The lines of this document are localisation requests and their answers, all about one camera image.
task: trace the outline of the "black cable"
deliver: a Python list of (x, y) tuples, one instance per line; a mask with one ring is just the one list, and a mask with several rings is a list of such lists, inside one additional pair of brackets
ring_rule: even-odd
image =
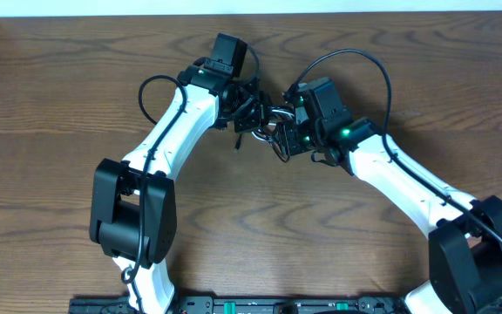
[(454, 200), (452, 200), (450, 195), (445, 195), (441, 191), (439, 191), (437, 188), (433, 187), (429, 182), (426, 182), (424, 179), (422, 179), (420, 176), (415, 174), (413, 171), (411, 171), (408, 167), (406, 167), (399, 159), (398, 159), (398, 154), (392, 153), (390, 150), (389, 144), (387, 143), (387, 132), (389, 129), (389, 120), (390, 120), (390, 110), (392, 108), (392, 87), (390, 86), (390, 78), (389, 74), (387, 73), (386, 69), (384, 68), (383, 64), (376, 59), (375, 57), (371, 56), (369, 53), (365, 51), (360, 51), (358, 49), (341, 49), (337, 51), (333, 51), (327, 55), (324, 55), (320, 58), (318, 58), (315, 62), (313, 62), (311, 65), (309, 65), (305, 71), (303, 71), (302, 75), (297, 78), (297, 80), (292, 84), (288, 91), (284, 94), (284, 98), (286, 100), (290, 100), (292, 98), (293, 93), (297, 89), (299, 83), (302, 81), (303, 77), (315, 66), (318, 65), (320, 62), (323, 60), (333, 57), (337, 54), (341, 53), (355, 53), (359, 54), (361, 56), (366, 57), (369, 59), (371, 62), (373, 62), (379, 70), (381, 70), (381, 73), (383, 74), (384, 77), (384, 82), (387, 85), (387, 110), (386, 114), (384, 116), (384, 123), (383, 123), (383, 133), (381, 135), (383, 139), (383, 147), (384, 150), (387, 152), (389, 155), (390, 159), (394, 161), (398, 167), (400, 167), (407, 175), (409, 175), (411, 178), (413, 178), (415, 181), (417, 181), (419, 184), (424, 186), (425, 188), (429, 189), (433, 194), (435, 194), (437, 197), (441, 198), (443, 202), (446, 204), (451, 204), (455, 209), (459, 210), (462, 214), (465, 214), (468, 218), (470, 218), (473, 222), (475, 222), (481, 229), (483, 229), (488, 235), (493, 237), (495, 240), (497, 240), (501, 245), (502, 245), (502, 237), (497, 234), (493, 229), (491, 229), (487, 224), (482, 222), (479, 218), (477, 218), (474, 214), (470, 212), (469, 209), (464, 208), (462, 205), (458, 204)]
[(315, 120), (315, 137), (317, 139), (317, 141), (319, 142), (319, 145), (320, 146), (324, 146), (324, 140), (322, 139), (322, 136), (321, 136), (321, 128), (319, 127), (320, 124), (321, 124), (321, 120), (322, 120), (322, 117), (319, 117)]
[(326, 160), (317, 160), (315, 158), (315, 155), (319, 153), (317, 151), (313, 151), (313, 153), (311, 153), (311, 161), (313, 162), (319, 162), (319, 163), (322, 163), (323, 165), (327, 165), (329, 167), (338, 167), (339, 165), (338, 164), (331, 164), (330, 162), (326, 161)]
[(173, 127), (175, 124), (175, 121), (180, 117), (180, 115), (185, 111), (185, 107), (187, 105), (187, 92), (185, 91), (185, 88), (183, 85), (175, 78), (171, 78), (167, 75), (155, 75), (153, 77), (147, 78), (139, 88), (139, 105), (141, 107), (141, 110), (143, 111), (143, 114), (152, 122), (153, 119), (148, 116), (146, 111), (144, 110), (143, 106), (143, 100), (142, 100), (142, 95), (143, 91), (145, 90), (146, 85), (148, 83), (157, 80), (157, 79), (166, 79), (169, 80), (170, 82), (173, 82), (174, 84), (177, 85), (177, 87), (180, 89), (181, 92), (181, 97), (183, 100), (181, 101), (180, 109), (178, 112), (175, 113), (173, 116), (172, 120), (166, 128), (164, 128), (164, 131), (160, 134), (158, 139), (154, 141), (153, 145), (151, 148), (148, 150), (148, 153), (146, 155), (145, 159), (145, 165), (143, 166), (142, 174), (141, 174), (141, 181), (140, 181), (140, 187), (139, 187), (139, 247), (137, 250), (137, 256), (135, 259), (135, 265), (134, 267), (127, 267), (121, 272), (121, 281), (124, 284), (131, 284), (133, 287), (133, 291), (135, 292), (135, 295), (137, 297), (137, 302), (139, 303), (139, 309), (142, 312), (142, 303), (140, 300), (140, 295), (139, 292), (137, 291), (137, 287), (134, 284), (135, 277), (137, 276), (137, 273), (139, 272), (140, 268), (140, 263), (143, 258), (143, 251), (144, 251), (144, 240), (145, 240), (145, 195), (146, 195), (146, 177), (148, 175), (148, 168), (150, 167), (150, 162), (154, 157), (154, 154), (156, 153), (156, 150), (158, 149), (158, 145), (160, 142), (166, 137), (167, 133), (170, 131), (170, 129)]
[(286, 158), (282, 157), (282, 152), (279, 152), (279, 151), (275, 148), (275, 144), (274, 144), (274, 142), (273, 142), (272, 140), (269, 140), (269, 141), (268, 141), (268, 144), (272, 147), (272, 150), (274, 150), (274, 151), (275, 151), (275, 154), (276, 154), (276, 156), (278, 156), (278, 159), (280, 159), (280, 160), (281, 160), (282, 162), (284, 162), (284, 163), (286, 163), (286, 162), (288, 162), (288, 161), (289, 161), (289, 155), (288, 155), (288, 157), (286, 157)]
[(237, 141), (235, 142), (234, 151), (236, 153), (240, 150), (242, 137), (243, 137), (243, 133), (240, 133), (240, 136), (237, 137)]
[(201, 66), (207, 62), (207, 57), (200, 57), (193, 62), (193, 65)]
[(254, 73), (253, 73), (253, 75), (251, 75), (250, 78), (243, 81), (241, 83), (241, 85), (247, 85), (247, 84), (251, 83), (255, 78), (259, 78), (259, 66), (260, 66), (259, 57), (257, 57), (257, 54), (255, 53), (254, 49), (250, 45), (248, 45), (248, 50), (253, 55), (254, 64), (255, 64)]

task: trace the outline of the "wood grain surface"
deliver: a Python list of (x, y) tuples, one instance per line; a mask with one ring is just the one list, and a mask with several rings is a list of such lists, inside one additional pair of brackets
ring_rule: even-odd
[[(370, 51), (394, 87), (391, 134), (477, 197), (502, 198), (502, 13), (0, 19), (0, 312), (64, 313), (79, 295), (126, 288), (88, 238), (92, 175), (150, 132), (139, 84), (176, 76), (216, 33), (250, 43), (263, 89), (280, 92), (338, 48)], [(251, 61), (245, 73), (253, 70)], [(357, 116), (380, 121), (376, 67), (340, 56), (330, 76)], [(159, 117), (173, 88), (145, 93)], [(209, 131), (176, 182), (174, 284), (218, 295), (404, 294), (428, 277), (422, 233), (390, 201), (308, 155), (282, 164), (250, 136)]]

